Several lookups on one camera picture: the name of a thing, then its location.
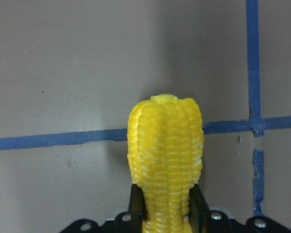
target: corn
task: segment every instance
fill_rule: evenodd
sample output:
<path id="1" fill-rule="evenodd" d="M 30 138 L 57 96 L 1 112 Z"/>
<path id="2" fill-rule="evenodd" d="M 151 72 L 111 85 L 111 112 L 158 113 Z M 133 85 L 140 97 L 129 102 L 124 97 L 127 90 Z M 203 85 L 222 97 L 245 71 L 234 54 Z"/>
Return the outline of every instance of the corn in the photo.
<path id="1" fill-rule="evenodd" d="M 128 120 L 132 182 L 143 191 L 143 233 L 191 233 L 189 190 L 202 169 L 204 136 L 199 107 L 191 98 L 152 96 Z"/>

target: corn cob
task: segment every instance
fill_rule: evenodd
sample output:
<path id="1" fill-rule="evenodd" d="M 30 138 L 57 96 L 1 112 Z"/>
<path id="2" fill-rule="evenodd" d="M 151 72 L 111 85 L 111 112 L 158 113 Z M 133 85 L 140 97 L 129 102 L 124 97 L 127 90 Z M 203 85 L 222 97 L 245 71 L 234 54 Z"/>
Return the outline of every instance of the corn cob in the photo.
<path id="1" fill-rule="evenodd" d="M 191 98 L 152 96 L 128 121 L 132 182 L 143 191 L 143 233 L 191 233 L 189 190 L 202 169 L 204 136 L 199 107 Z"/>

